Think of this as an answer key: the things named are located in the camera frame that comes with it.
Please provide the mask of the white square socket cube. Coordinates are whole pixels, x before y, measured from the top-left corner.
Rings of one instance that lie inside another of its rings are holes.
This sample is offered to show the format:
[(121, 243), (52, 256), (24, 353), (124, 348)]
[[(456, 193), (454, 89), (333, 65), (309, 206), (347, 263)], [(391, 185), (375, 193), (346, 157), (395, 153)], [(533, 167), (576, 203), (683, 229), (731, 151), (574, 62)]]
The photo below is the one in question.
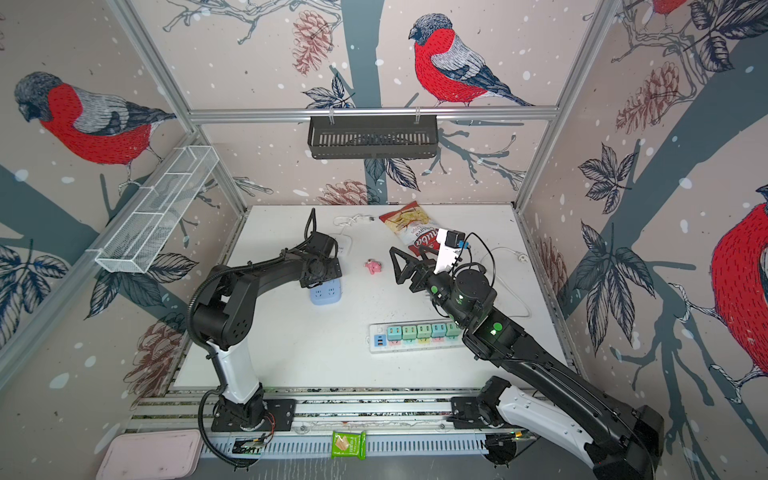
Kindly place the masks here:
[(350, 236), (344, 234), (334, 234), (333, 238), (336, 240), (338, 246), (337, 256), (347, 256), (351, 251), (353, 239)]

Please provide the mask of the red white chips bag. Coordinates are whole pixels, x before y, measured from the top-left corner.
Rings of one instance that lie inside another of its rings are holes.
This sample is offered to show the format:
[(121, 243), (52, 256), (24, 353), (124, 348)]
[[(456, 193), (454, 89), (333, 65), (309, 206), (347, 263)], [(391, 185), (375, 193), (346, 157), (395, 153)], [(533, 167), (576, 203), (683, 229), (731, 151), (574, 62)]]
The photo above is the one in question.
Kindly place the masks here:
[(439, 244), (436, 237), (441, 227), (418, 202), (413, 201), (399, 210), (380, 215), (379, 220), (407, 247), (403, 251), (417, 258), (437, 256)]

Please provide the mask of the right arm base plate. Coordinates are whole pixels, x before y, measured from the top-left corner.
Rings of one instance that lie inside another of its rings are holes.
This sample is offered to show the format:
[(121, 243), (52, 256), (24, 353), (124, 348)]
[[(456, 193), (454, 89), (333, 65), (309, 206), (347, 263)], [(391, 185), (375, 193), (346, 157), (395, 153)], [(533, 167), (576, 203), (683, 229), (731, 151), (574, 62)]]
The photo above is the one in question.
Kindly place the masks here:
[(451, 414), (447, 421), (455, 429), (494, 429), (503, 424), (491, 406), (477, 397), (452, 397), (450, 403)]

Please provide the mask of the pink tray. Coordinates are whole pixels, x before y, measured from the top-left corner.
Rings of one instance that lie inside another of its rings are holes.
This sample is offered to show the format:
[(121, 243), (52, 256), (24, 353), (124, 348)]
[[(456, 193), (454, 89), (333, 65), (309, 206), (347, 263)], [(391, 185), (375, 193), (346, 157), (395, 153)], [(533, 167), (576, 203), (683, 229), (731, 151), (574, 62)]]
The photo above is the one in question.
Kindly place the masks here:
[(202, 445), (197, 430), (120, 435), (109, 445), (96, 479), (182, 479), (196, 470)]

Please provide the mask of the blue square socket cube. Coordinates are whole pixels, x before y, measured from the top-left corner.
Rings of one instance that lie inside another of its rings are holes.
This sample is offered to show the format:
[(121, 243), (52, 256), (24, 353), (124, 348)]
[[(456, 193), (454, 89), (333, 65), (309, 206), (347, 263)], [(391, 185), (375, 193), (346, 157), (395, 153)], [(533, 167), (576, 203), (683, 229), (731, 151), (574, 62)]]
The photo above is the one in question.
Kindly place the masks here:
[(323, 282), (309, 290), (310, 301), (316, 306), (331, 305), (339, 302), (342, 296), (339, 278)]

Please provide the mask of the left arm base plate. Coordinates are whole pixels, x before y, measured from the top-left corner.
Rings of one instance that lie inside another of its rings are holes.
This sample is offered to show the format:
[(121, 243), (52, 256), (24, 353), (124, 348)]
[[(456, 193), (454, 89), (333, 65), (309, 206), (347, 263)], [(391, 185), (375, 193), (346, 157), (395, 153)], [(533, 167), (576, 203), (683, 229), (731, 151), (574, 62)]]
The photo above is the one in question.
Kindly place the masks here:
[(293, 399), (256, 399), (237, 404), (220, 398), (213, 410), (213, 432), (290, 431), (296, 409)]

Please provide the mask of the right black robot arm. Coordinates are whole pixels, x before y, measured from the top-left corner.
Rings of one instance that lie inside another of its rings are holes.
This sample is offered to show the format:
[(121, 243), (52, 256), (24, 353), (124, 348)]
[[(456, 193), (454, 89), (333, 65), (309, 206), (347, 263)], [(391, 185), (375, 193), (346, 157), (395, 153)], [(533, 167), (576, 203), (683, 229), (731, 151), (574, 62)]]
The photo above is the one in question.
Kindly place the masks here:
[(662, 456), (664, 420), (648, 405), (634, 408), (598, 389), (544, 349), (495, 307), (496, 290), (484, 268), (463, 264), (437, 272), (436, 262), (393, 247), (397, 284), (424, 291), (462, 332), (463, 344), (544, 395), (538, 400), (509, 381), (491, 377), (477, 396), (489, 426), (510, 424), (577, 457), (598, 479), (653, 479)]

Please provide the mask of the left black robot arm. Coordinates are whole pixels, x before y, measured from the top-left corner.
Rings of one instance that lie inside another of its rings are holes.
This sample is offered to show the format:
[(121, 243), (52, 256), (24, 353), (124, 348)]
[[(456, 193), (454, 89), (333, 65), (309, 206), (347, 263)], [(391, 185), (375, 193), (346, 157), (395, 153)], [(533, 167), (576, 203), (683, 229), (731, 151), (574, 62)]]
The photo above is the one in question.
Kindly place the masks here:
[(317, 230), (315, 210), (297, 246), (283, 249), (273, 259), (217, 265), (210, 271), (190, 300), (186, 323), (192, 342), (205, 350), (218, 379), (216, 431), (258, 430), (274, 419), (247, 345), (258, 297), (293, 282), (312, 289), (341, 277), (338, 241)]

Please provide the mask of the light green charger plug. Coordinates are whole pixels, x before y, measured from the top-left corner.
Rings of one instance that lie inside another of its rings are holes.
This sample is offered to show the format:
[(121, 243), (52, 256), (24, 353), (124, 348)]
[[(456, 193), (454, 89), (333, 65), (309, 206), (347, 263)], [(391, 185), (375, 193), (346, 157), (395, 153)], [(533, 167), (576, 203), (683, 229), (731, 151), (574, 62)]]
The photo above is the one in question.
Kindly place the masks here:
[(446, 324), (446, 338), (458, 338), (462, 334), (462, 329), (454, 322)]

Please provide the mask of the white mesh wall shelf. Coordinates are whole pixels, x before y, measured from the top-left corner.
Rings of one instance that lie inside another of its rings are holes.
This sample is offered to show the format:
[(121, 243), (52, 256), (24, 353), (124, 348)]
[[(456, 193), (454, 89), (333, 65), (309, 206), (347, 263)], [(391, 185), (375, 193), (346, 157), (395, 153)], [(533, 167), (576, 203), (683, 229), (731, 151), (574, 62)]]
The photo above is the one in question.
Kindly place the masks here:
[(138, 193), (139, 203), (100, 248), (95, 262), (110, 273), (145, 273), (219, 163), (214, 148), (177, 149), (162, 175)]

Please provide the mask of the white multicolour power strip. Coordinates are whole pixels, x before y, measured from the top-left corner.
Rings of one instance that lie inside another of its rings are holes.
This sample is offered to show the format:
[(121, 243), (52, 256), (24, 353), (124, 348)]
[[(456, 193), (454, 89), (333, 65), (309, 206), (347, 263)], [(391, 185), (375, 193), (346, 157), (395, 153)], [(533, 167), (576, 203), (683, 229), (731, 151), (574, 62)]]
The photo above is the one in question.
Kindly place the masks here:
[(462, 334), (446, 319), (371, 324), (368, 346), (372, 354), (462, 348)]

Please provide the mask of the teal charger plug front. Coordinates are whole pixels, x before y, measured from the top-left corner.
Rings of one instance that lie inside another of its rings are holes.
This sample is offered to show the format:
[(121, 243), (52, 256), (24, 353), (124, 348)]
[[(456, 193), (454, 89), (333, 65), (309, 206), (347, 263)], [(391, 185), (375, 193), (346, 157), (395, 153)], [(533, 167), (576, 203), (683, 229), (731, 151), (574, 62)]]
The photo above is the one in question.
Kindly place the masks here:
[(431, 325), (432, 338), (444, 338), (446, 336), (447, 326), (445, 323), (434, 323)]

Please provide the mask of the green snack packet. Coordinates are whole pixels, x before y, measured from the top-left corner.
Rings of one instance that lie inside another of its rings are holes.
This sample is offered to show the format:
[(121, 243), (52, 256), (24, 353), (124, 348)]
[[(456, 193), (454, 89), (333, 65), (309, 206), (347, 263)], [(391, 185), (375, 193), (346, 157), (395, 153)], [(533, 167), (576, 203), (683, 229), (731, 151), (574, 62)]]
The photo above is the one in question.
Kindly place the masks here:
[(331, 457), (365, 460), (367, 457), (366, 433), (334, 432), (331, 442)]

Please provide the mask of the teal charger plug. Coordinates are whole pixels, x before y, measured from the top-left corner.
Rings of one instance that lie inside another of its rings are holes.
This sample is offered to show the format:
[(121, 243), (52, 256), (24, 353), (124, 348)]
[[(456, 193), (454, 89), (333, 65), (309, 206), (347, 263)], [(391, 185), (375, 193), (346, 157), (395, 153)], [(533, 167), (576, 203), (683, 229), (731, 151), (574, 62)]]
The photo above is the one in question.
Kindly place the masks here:
[(447, 326), (445, 323), (434, 323), (431, 325), (432, 338), (444, 338), (446, 336)]
[(387, 328), (387, 340), (389, 342), (399, 342), (403, 338), (403, 331), (401, 326), (389, 326)]

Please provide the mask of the pink pig toy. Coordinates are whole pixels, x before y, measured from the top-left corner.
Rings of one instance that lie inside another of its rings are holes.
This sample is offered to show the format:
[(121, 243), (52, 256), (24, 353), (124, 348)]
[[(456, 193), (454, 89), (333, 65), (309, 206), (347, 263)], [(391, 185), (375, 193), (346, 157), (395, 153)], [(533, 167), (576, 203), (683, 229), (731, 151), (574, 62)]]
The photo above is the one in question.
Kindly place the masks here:
[(368, 272), (371, 275), (375, 275), (377, 273), (381, 273), (382, 272), (382, 265), (381, 265), (381, 263), (376, 261), (376, 260), (373, 260), (373, 259), (369, 259), (365, 263), (365, 267), (366, 267), (366, 269), (368, 270)]

